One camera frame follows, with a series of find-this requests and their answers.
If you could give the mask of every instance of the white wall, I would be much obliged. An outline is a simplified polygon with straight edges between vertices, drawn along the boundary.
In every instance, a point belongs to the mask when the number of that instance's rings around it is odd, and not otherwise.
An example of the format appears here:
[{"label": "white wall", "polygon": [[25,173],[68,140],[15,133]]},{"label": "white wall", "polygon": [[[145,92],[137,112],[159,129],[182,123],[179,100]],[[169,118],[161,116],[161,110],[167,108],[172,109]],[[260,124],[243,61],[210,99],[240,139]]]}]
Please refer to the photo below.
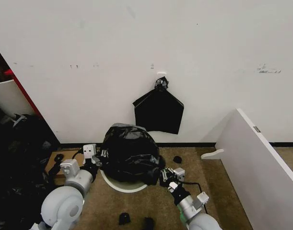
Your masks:
[{"label": "white wall", "polygon": [[0,0],[0,52],[62,143],[134,123],[158,71],[185,110],[156,141],[215,142],[236,107],[293,141],[293,0]]}]

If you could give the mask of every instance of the white panel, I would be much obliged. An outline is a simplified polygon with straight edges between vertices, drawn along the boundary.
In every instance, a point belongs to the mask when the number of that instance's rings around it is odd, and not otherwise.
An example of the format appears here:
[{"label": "white panel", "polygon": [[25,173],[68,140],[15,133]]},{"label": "white panel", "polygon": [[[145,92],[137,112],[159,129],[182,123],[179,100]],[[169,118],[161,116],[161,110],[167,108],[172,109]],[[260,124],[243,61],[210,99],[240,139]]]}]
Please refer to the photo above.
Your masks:
[{"label": "white panel", "polygon": [[102,142],[159,71],[178,135],[215,142],[237,107],[293,141],[293,0],[0,0],[0,52],[62,143]]},{"label": "white panel", "polygon": [[0,109],[8,116],[35,114],[14,80],[0,82]]},{"label": "white panel", "polygon": [[293,230],[293,172],[238,109],[216,149],[255,230]]}]

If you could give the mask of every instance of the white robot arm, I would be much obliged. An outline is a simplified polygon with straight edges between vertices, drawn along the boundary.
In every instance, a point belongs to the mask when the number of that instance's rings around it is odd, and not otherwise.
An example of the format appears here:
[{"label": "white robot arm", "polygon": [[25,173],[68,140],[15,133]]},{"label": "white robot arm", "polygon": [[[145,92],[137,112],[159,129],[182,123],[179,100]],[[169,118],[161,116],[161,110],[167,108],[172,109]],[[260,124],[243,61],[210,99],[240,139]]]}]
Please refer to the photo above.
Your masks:
[{"label": "white robot arm", "polygon": [[160,186],[167,187],[174,197],[174,204],[180,211],[180,220],[188,230],[222,230],[218,222],[210,215],[201,213],[209,197],[200,193],[194,200],[182,187],[185,170],[165,168],[161,170]]},{"label": "white robot arm", "polygon": [[[31,230],[69,230],[78,222],[84,197],[96,177],[100,160],[95,156],[96,145],[85,145],[84,166],[79,168],[75,159],[60,164],[66,176],[65,186],[53,190],[44,200],[41,215],[44,222],[34,224]],[[160,186],[167,187],[174,203],[180,210],[180,219],[188,230],[222,230],[218,222],[208,214],[201,213],[209,197],[202,192],[193,200],[182,187],[185,170],[165,168],[161,170]]]},{"label": "white robot arm", "polygon": [[44,222],[34,224],[31,230],[68,230],[79,220],[84,197],[94,181],[100,166],[95,157],[96,145],[85,145],[84,166],[79,168],[75,159],[60,164],[66,181],[63,187],[56,188],[45,198],[41,216]]}]

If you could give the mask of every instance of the small black item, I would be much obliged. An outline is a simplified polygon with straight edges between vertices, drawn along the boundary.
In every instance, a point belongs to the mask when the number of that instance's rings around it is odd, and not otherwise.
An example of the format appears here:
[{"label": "small black item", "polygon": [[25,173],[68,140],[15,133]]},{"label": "small black item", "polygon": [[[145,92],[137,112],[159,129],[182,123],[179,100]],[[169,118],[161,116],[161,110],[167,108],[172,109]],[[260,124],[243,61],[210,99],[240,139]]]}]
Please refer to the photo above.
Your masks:
[{"label": "small black item", "polygon": [[127,212],[123,212],[119,215],[118,224],[124,225],[130,223],[130,216]]},{"label": "small black item", "polygon": [[64,155],[62,153],[60,153],[60,154],[56,155],[54,160],[55,160],[55,162],[61,162],[63,157],[64,157]]},{"label": "small black item", "polygon": [[155,221],[151,217],[144,218],[144,227],[143,230],[153,230],[155,227]]},{"label": "small black item", "polygon": [[52,166],[52,168],[48,171],[48,175],[50,178],[53,178],[54,176],[57,175],[57,173],[60,171],[60,164],[62,162],[64,155],[63,154],[57,154],[55,156],[55,164]]},{"label": "small black item", "polygon": [[174,161],[175,163],[177,163],[177,164],[181,164],[182,159],[181,159],[180,156],[175,156],[175,157],[173,158],[173,161]]},{"label": "small black item", "polygon": [[165,77],[159,78],[152,91],[133,103],[136,125],[147,131],[178,134],[184,104],[167,91],[168,83]]}]

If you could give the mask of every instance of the carpet floor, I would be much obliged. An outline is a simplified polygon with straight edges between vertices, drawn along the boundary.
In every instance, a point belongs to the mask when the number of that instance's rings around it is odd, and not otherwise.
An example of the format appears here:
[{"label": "carpet floor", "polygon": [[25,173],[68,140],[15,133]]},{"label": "carpet floor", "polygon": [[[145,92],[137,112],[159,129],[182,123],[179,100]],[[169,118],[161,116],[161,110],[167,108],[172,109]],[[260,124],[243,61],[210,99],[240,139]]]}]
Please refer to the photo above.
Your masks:
[{"label": "carpet floor", "polygon": [[[293,148],[276,148],[285,162],[293,170]],[[186,170],[186,181],[199,182],[202,190],[210,197],[207,211],[224,230],[251,230],[252,227],[241,206],[238,196],[220,160],[201,160],[201,154],[215,151],[214,148],[160,148],[166,164],[172,168]],[[180,156],[182,163],[173,162]],[[196,185],[184,185],[192,197],[199,194]],[[119,226],[121,213],[130,215],[131,223]],[[185,229],[179,219],[178,208],[167,189],[157,186],[133,194],[125,194],[112,189],[99,173],[91,185],[82,216],[75,230],[141,230],[144,218],[155,221],[156,230]]]}]

